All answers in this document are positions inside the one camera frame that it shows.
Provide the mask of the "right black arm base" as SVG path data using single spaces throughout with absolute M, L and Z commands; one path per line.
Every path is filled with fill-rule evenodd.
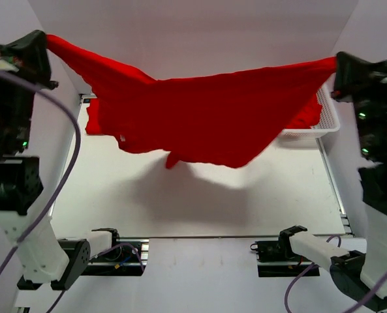
M 303 226 L 292 226 L 282 230 L 276 241 L 255 241 L 250 250 L 256 254 L 259 278 L 292 278 L 304 272 L 311 261 L 295 254 L 290 237 L 307 231 Z

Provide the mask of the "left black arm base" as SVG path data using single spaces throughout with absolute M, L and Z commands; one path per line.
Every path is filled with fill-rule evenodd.
M 120 243 L 124 245 L 91 259 L 82 276 L 142 276 L 147 266 L 149 240 L 121 237 L 116 244 Z

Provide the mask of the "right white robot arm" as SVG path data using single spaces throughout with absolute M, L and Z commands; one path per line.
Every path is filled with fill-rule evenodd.
M 279 234 L 287 260 L 303 256 L 329 272 L 335 286 L 373 312 L 387 309 L 387 60 L 371 63 L 339 52 L 332 98 L 354 106 L 361 155 L 373 165 L 360 168 L 368 221 L 366 251 L 347 250 L 293 226 Z

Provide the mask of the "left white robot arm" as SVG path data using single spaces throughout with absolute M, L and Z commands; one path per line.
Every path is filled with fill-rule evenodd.
M 112 230 L 93 230 L 81 239 L 58 239 L 49 210 L 59 195 L 55 190 L 46 204 L 39 200 L 44 187 L 40 160 L 25 156 L 36 95 L 48 96 L 58 85 L 51 79 L 47 36 L 35 30 L 0 45 L 0 226 L 12 242 L 11 256 L 23 266 L 21 290 L 50 284 L 69 289 L 88 263 L 103 255 L 116 260 L 122 244 Z

